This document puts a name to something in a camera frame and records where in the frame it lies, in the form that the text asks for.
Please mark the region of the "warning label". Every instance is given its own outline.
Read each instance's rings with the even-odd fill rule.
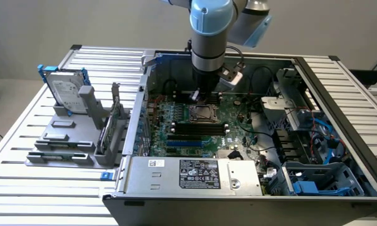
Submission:
[[[220,189],[220,169],[216,160],[180,160],[181,188]]]

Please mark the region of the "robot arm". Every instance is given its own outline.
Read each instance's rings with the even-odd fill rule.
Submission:
[[[269,26],[266,0],[163,0],[189,9],[192,64],[198,93],[209,93],[221,81],[233,88],[242,65],[224,64],[226,42],[256,47]]]

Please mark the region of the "metal slat platform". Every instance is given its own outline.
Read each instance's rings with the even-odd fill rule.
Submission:
[[[105,107],[111,106],[111,84],[121,83],[121,103],[125,108],[132,108],[143,75],[141,55],[143,50],[137,49],[83,46],[80,50],[69,51],[60,67],[88,69],[96,96]],[[350,113],[348,119],[377,121],[377,116],[372,117],[374,107],[369,107],[370,101],[358,88],[332,83],[332,80],[337,83],[349,80],[338,64],[325,56],[305,56],[305,60],[314,66],[321,79],[326,80],[332,97],[354,100],[348,104],[357,103],[358,108],[369,109],[366,114],[357,116],[352,114],[354,108],[342,101],[342,108]],[[100,181],[103,169],[24,166],[27,153],[55,114],[53,103],[44,85],[0,143],[0,225],[116,226],[99,198],[115,187],[115,182]],[[377,133],[377,125],[357,124],[354,128]],[[377,155],[377,146],[370,148]],[[377,220],[365,218],[346,226],[361,225],[377,226]]]

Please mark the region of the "capacitor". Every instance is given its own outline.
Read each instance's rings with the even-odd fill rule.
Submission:
[[[234,106],[240,106],[240,105],[241,105],[240,100],[234,100],[234,101],[233,101],[233,105],[234,105]]]

